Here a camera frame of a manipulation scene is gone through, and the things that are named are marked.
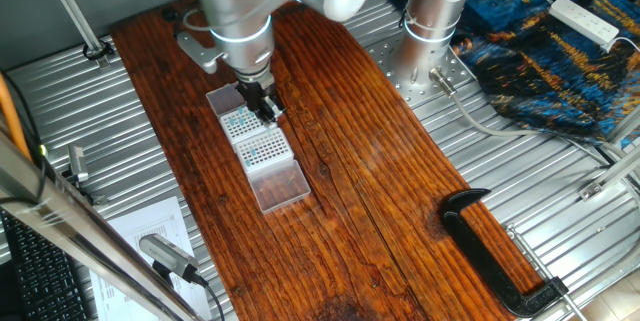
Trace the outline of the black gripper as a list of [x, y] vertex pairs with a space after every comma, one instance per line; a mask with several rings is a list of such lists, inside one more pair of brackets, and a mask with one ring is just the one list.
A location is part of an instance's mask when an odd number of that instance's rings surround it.
[[274, 83], [264, 88], [258, 82], [239, 81], [236, 90], [244, 98], [247, 108], [265, 126], [275, 123], [286, 111]]

